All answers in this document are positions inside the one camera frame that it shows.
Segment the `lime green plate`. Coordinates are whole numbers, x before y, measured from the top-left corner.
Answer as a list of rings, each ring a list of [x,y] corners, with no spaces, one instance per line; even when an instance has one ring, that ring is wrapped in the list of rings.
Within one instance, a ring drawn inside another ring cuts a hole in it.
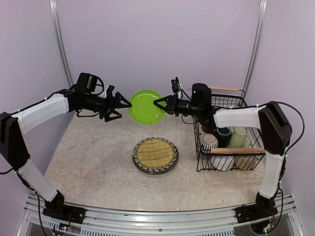
[[[154,105],[154,101],[161,99],[162,95],[152,89],[142,89],[134,93],[129,102],[128,109],[131,118],[139,124],[153,125],[160,122],[165,111]]]

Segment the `brown white small bowl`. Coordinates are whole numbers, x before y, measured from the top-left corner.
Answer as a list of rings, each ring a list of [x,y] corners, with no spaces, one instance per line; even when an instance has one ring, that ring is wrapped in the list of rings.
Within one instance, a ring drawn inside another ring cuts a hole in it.
[[[202,125],[201,129],[205,133],[213,134],[216,129],[216,126],[215,125]]]

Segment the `yellow green woven plate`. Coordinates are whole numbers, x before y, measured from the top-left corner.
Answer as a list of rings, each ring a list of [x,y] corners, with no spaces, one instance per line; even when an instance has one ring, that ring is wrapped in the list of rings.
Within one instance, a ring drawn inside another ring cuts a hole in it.
[[[160,169],[172,162],[175,151],[167,141],[153,138],[139,145],[136,156],[143,166],[149,169]]]

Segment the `white plate dark stripes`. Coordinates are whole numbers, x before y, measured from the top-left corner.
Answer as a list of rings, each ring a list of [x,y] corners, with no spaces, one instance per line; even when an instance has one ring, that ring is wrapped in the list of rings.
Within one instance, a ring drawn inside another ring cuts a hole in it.
[[[161,137],[149,137],[140,141],[132,152],[136,167],[150,175],[161,175],[172,170],[179,159],[173,143]]]

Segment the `dark green mug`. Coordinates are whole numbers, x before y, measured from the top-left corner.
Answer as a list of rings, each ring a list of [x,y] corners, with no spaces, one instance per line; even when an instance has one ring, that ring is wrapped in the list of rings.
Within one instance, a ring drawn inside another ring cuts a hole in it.
[[[218,148],[226,148],[230,142],[231,130],[228,127],[216,128],[214,136],[218,140]]]

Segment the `grey reindeer plate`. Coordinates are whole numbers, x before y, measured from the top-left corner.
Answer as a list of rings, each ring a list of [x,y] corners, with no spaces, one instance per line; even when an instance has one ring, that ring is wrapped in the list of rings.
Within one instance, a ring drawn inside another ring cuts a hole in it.
[[[142,166],[136,159],[132,159],[134,165],[138,170],[140,170],[143,173],[149,174],[149,175],[162,175],[169,171],[171,171],[178,163],[178,158],[175,158],[167,167],[163,167],[157,170],[149,169],[147,167]]]

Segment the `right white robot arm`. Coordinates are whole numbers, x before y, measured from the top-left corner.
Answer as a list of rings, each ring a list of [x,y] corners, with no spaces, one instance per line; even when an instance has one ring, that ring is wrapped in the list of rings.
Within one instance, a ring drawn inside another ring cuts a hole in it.
[[[248,106],[241,97],[214,94],[204,101],[170,95],[154,104],[171,115],[192,116],[199,171],[252,170],[265,160],[255,203],[236,211],[245,218],[277,213],[275,197],[292,134],[280,102]]]

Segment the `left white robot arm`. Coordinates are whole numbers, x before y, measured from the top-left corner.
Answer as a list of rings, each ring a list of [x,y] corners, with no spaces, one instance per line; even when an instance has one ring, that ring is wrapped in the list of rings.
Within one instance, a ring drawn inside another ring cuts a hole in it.
[[[130,108],[132,104],[119,92],[113,93],[113,89],[114,86],[110,86],[106,97],[101,97],[99,93],[93,94],[85,89],[65,88],[28,107],[1,113],[0,153],[23,185],[44,200],[45,215],[63,219],[71,210],[79,208],[66,205],[64,195],[35,165],[27,136],[47,121],[73,111],[92,111],[105,122],[121,118],[118,110]]]

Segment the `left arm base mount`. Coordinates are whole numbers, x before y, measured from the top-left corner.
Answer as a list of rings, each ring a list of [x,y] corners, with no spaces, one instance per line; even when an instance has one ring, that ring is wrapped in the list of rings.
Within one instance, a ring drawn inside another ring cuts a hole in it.
[[[78,206],[64,205],[59,209],[44,208],[43,214],[70,223],[83,224],[86,209]]]

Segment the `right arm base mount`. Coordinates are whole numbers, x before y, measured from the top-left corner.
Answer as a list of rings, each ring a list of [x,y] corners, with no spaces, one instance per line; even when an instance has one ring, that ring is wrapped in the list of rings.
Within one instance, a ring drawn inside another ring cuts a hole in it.
[[[245,223],[276,215],[278,210],[275,206],[270,207],[268,210],[259,210],[256,204],[254,204],[237,207],[235,208],[235,212],[238,223]]]

